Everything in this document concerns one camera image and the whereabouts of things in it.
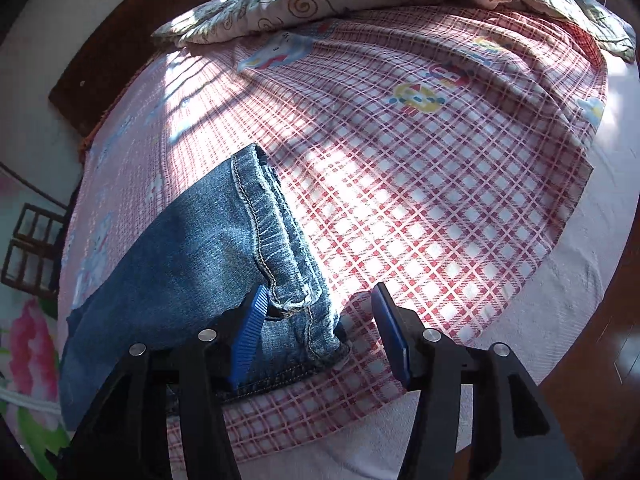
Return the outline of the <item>blue denim jeans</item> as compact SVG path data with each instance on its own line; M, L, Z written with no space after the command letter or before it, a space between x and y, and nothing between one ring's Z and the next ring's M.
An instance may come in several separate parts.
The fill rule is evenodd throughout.
M265 151L250 144L167 206L114 268L82 264L67 318L60 405L68 429L133 344L184 344L256 286L269 300L235 401L322 372L348 352L340 316Z

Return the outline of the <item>pink plaid bed sheet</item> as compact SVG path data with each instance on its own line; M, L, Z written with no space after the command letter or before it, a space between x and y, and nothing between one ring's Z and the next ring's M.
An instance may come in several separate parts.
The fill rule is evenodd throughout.
M224 411L244 464L336 434L405 393L369 290L459 342L503 314L590 177L605 59L581 28L403 6L160 55L89 142L58 336L89 257L114 268L192 184L260 146L346 334L346 356Z

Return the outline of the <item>dark wooden headboard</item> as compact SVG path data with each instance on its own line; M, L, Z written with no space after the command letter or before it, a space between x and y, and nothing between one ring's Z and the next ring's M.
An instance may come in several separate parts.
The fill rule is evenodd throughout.
M124 0L67 65L49 101L83 138L156 51L152 32L208 0Z

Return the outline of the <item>brown wooden chair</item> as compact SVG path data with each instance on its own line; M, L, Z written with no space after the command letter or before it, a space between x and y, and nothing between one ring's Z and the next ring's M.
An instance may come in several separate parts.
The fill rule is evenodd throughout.
M60 214L24 203L3 260L1 284L40 299L53 299L58 290L54 271L62 258L58 239L63 228Z

